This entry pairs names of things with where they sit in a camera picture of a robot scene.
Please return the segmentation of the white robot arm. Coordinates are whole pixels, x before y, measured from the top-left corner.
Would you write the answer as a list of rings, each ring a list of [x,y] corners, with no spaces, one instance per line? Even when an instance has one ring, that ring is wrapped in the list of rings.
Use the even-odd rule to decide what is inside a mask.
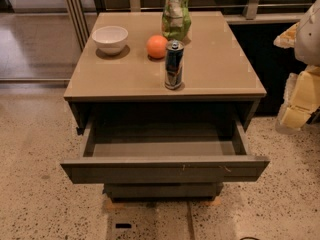
[[[299,74],[289,74],[276,119],[279,133],[294,134],[320,107],[320,0],[299,22],[277,36],[274,45],[293,48],[295,58],[307,65]]]

